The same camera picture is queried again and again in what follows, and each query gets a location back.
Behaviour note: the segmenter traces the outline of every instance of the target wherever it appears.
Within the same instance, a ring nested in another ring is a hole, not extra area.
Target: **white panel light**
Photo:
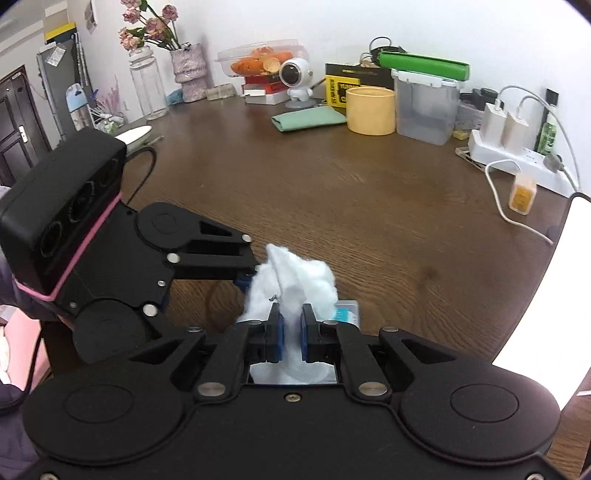
[[[591,202],[572,200],[548,270],[493,365],[545,386],[560,409],[591,367]]]

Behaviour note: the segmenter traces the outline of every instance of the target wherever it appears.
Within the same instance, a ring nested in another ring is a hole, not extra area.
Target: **ceiling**
[[[63,0],[20,0],[0,18],[0,25],[10,19],[15,21],[0,29],[0,43],[8,40],[23,28],[27,28],[45,18],[45,9]]]

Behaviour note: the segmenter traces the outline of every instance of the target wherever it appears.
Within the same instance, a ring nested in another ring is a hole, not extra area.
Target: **black and yellow box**
[[[326,64],[326,102],[330,106],[347,107],[347,89],[361,85],[385,87],[394,90],[391,69],[353,67],[351,65]]]

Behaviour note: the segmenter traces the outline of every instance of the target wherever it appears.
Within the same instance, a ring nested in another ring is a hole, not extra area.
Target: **folded green towel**
[[[319,106],[282,113],[271,118],[271,122],[273,122],[280,132],[321,127],[322,125],[338,125],[344,124],[346,121],[347,117],[342,113],[336,112],[330,106]]]

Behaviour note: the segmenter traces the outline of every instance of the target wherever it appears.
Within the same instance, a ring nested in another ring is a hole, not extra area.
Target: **green tray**
[[[461,82],[465,82],[470,78],[470,66],[467,63],[422,57],[410,53],[383,51],[379,54],[379,64],[387,69],[426,73],[427,75],[436,75]]]

